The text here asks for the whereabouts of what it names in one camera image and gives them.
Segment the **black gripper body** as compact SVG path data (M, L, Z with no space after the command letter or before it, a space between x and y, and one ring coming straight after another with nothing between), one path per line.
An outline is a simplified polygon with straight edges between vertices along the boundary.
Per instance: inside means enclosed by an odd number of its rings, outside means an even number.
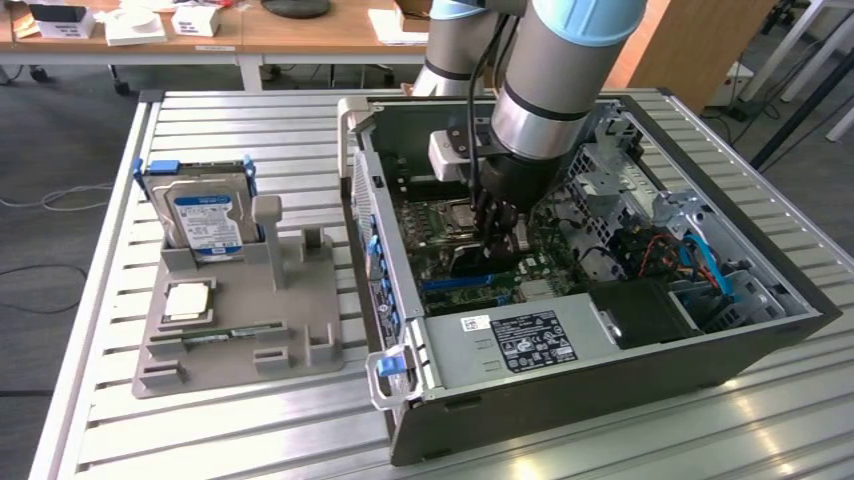
M479 170L477 202L505 202L517 210L531 210L545 196L560 159L529 160L513 155L488 157Z

